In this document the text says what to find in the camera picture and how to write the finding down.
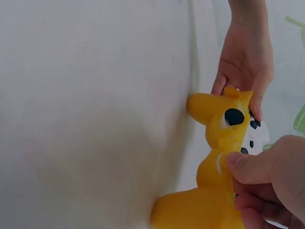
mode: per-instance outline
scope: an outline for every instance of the toy giraffe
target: toy giraffe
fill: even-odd
[[[156,201],[151,217],[155,229],[244,229],[234,208],[232,175],[225,157],[234,151],[255,151],[256,140],[251,134],[248,136],[247,130],[257,130],[261,123],[248,109],[252,94],[225,88],[223,96],[197,93],[189,97],[188,113],[206,126],[206,140],[212,150],[199,165],[196,188]],[[269,134],[260,140],[261,150],[263,141],[269,141]]]

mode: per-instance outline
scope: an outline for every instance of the human hand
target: human hand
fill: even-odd
[[[226,86],[241,91],[252,90],[250,109],[254,117],[262,121],[262,100],[274,77],[274,63],[266,6],[262,0],[255,1],[247,4],[244,0],[229,1],[232,22],[224,41],[212,94],[222,94]]]
[[[246,229],[305,229],[305,138],[287,135],[257,156],[231,153],[228,167]]]

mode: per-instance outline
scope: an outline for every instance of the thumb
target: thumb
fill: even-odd
[[[253,81],[252,91],[253,96],[250,101],[250,110],[258,121],[263,120],[262,102],[264,94],[272,81],[272,75],[263,73],[257,75]]]
[[[271,183],[273,157],[268,150],[257,156],[230,153],[226,160],[233,177],[238,182],[247,185]]]

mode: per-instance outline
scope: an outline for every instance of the wrist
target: wrist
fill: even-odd
[[[265,0],[228,0],[232,22],[268,30],[268,12]]]

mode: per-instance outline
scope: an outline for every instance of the white spotted part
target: white spotted part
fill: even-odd
[[[264,121],[261,121],[261,126],[256,129],[252,128],[250,123],[244,136],[244,141],[241,147],[246,148],[250,155],[258,155],[262,152],[263,147],[269,143],[269,131]],[[250,147],[250,141],[253,141],[253,147]]]
[[[221,171],[220,164],[219,164],[221,156],[222,156],[222,153],[220,153],[218,155],[218,157],[216,158],[216,167],[217,167],[218,172],[222,175],[223,173]]]

